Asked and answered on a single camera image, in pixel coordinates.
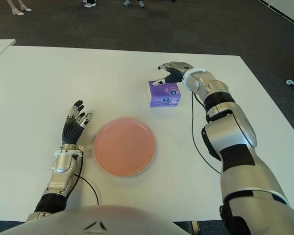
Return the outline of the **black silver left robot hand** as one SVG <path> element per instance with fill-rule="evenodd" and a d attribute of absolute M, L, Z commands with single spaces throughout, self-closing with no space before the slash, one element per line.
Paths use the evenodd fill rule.
<path fill-rule="evenodd" d="M 91 121 L 93 114 L 81 112 L 83 108 L 82 100 L 78 100 L 70 108 L 62 131 L 62 144 L 76 145 L 86 125 Z"/>

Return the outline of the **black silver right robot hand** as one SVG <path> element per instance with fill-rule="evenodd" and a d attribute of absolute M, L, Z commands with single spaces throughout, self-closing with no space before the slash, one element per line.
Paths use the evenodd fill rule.
<path fill-rule="evenodd" d="M 158 70 L 165 70 L 169 73 L 168 76 L 158 79 L 152 83 L 153 86 L 160 86 L 163 84 L 179 83 L 182 81 L 184 73 L 194 67 L 185 62 L 168 62 L 160 65 Z"/>

